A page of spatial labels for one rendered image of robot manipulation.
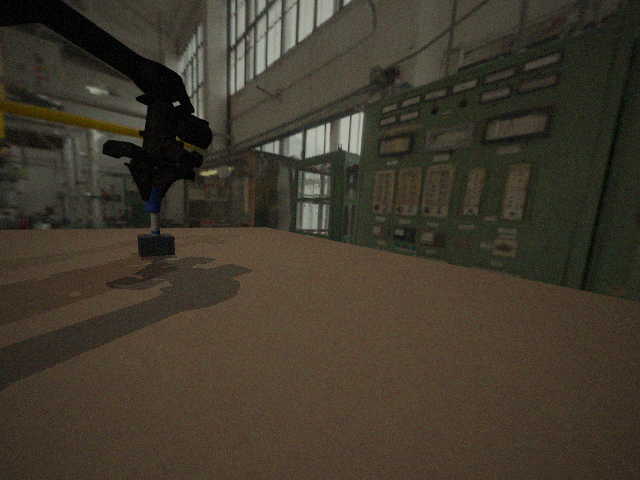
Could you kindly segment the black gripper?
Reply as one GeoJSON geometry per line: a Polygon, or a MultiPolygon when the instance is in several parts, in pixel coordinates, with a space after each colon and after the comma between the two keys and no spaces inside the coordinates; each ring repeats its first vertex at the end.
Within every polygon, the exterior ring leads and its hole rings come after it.
{"type": "Polygon", "coordinates": [[[178,143],[176,135],[154,126],[145,126],[145,130],[139,130],[143,138],[142,147],[130,142],[108,140],[103,144],[102,154],[114,157],[131,158],[130,163],[124,163],[128,167],[138,187],[143,201],[149,201],[152,185],[161,189],[161,201],[173,182],[181,179],[195,180],[194,170],[173,161],[166,154],[156,154],[158,142],[166,135],[172,135],[172,141],[178,143]],[[156,169],[156,168],[157,169],[156,169]]]}

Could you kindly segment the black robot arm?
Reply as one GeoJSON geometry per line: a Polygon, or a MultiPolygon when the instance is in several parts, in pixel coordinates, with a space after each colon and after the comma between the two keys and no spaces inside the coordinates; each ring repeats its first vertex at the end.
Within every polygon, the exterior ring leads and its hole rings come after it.
{"type": "Polygon", "coordinates": [[[201,167],[203,155],[185,150],[182,141],[207,149],[212,131],[209,122],[191,114],[195,110],[175,71],[135,53],[62,0],[0,0],[0,27],[25,23],[45,25],[130,78],[145,93],[136,97],[148,106],[145,126],[167,130],[181,140],[175,143],[166,133],[155,153],[192,171],[201,167]],[[177,101],[181,105],[174,107],[177,101]]]}

